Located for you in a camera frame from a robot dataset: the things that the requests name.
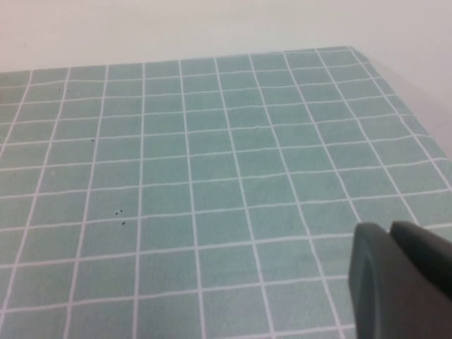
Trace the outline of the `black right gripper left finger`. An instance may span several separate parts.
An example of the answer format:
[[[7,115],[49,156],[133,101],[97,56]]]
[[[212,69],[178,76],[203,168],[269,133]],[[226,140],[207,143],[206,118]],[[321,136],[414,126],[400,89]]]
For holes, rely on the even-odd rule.
[[[451,295],[375,223],[356,226],[348,284],[357,338],[450,338]]]

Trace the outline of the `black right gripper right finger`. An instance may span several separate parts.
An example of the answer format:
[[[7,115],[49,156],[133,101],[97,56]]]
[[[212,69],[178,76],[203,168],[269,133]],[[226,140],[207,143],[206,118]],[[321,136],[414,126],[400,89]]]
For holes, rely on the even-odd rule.
[[[389,233],[418,271],[451,295],[451,242],[407,221],[394,221]]]

